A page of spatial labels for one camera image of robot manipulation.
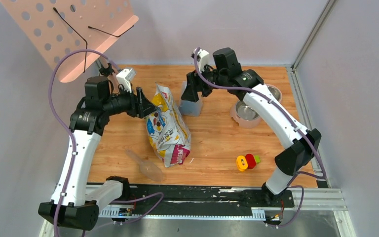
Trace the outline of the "clear plastic scoop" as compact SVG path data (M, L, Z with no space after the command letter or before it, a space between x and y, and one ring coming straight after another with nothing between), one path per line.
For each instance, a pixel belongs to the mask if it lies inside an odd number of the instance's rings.
M147 178L160 182L163 180L163 172L150 160L141 158L132 150L125 150L128 157L132 158L138 165L140 172L144 174Z

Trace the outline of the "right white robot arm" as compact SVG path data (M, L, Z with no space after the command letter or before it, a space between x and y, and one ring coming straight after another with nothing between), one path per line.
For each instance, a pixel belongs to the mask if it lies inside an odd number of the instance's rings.
M316 128L308 129L289 114L258 73L241 68L233 49L226 47L215 51L214 68L209 65L206 50L198 47L191 57L195 70L187 74L179 106L182 115L199 116L200 97L207 97L214 88L224 89L254 110L284 147L284 151L275 157L276 169L263 184L263 202L275 206L282 199L281 193L301 173L301 168L313 158L320 160L317 149L321 133Z

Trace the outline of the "pet food bag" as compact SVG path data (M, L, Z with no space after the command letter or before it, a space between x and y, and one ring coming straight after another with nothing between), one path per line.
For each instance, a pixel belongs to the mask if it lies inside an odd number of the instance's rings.
M146 128L155 155L165 167L183 164L191 151L191 134L172 92L158 84L152 103L157 109L146 117Z

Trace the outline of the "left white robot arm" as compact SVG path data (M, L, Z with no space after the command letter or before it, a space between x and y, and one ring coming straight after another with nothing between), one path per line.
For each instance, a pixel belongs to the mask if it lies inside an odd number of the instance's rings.
M38 214L55 227L92 230L100 210L116 200L120 204L131 199L128 179L110 176L98 189L87 194L86 183L91 163L110 116L127 113L146 118L157 110L141 87L130 92L121 89L112 94L106 77L88 78L85 96L70 116L67 129L69 146L55 191L50 201L40 203Z

